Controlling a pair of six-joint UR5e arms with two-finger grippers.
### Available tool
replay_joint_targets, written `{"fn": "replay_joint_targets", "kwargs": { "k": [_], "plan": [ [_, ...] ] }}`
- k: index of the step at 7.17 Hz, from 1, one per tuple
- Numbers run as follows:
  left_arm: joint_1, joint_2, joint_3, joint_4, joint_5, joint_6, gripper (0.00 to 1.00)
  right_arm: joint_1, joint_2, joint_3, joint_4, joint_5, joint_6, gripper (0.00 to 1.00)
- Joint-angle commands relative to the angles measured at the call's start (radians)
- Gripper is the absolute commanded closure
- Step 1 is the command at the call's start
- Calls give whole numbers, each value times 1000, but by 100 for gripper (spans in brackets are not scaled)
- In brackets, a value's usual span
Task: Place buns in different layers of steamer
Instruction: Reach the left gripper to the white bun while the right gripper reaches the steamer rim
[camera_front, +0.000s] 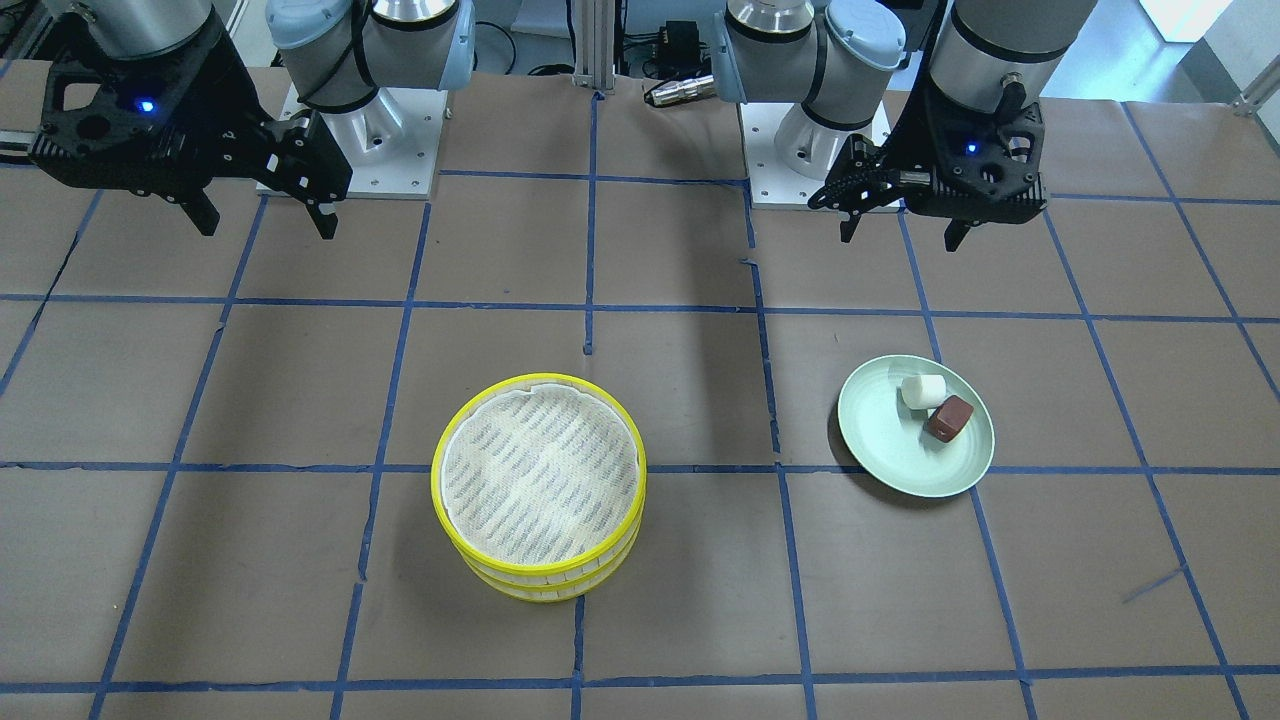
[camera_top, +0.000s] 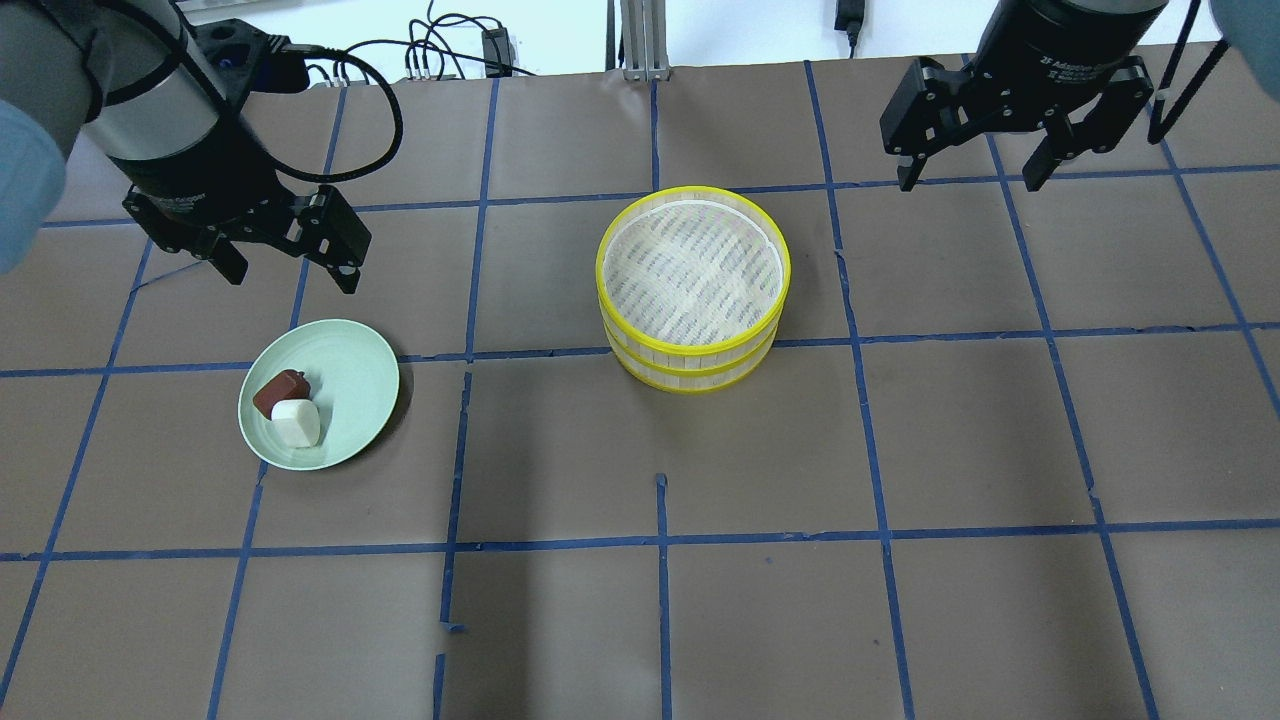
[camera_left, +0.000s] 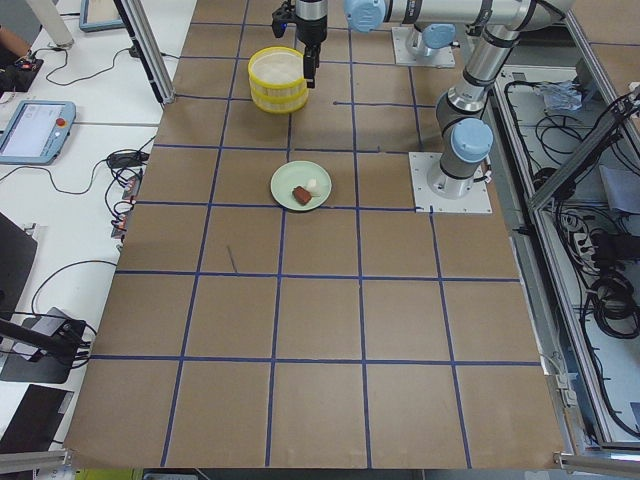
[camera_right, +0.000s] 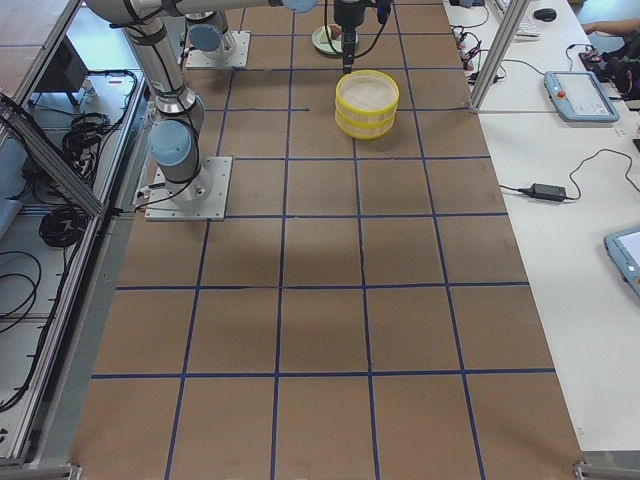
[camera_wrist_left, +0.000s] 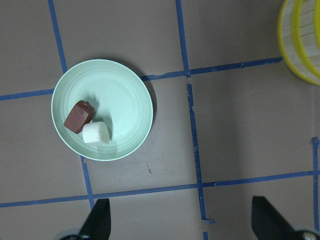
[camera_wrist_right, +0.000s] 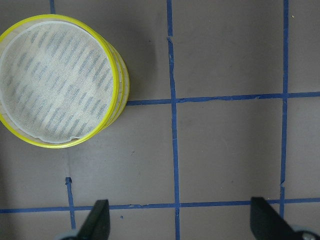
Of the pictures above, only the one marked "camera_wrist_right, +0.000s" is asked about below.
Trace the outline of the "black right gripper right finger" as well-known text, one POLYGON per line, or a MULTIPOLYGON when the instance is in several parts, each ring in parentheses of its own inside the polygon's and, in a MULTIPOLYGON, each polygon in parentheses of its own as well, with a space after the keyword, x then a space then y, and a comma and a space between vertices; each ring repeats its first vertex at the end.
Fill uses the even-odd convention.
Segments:
POLYGON ((250 200, 250 230, 256 240, 293 240, 295 235, 263 197, 250 200))

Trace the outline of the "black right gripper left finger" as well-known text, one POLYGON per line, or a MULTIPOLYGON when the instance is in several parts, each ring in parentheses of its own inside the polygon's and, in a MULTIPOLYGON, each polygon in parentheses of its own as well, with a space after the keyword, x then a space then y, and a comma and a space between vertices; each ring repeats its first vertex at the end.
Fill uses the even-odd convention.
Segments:
POLYGON ((109 201, 97 200, 76 235, 77 240, 107 240, 111 231, 109 201))

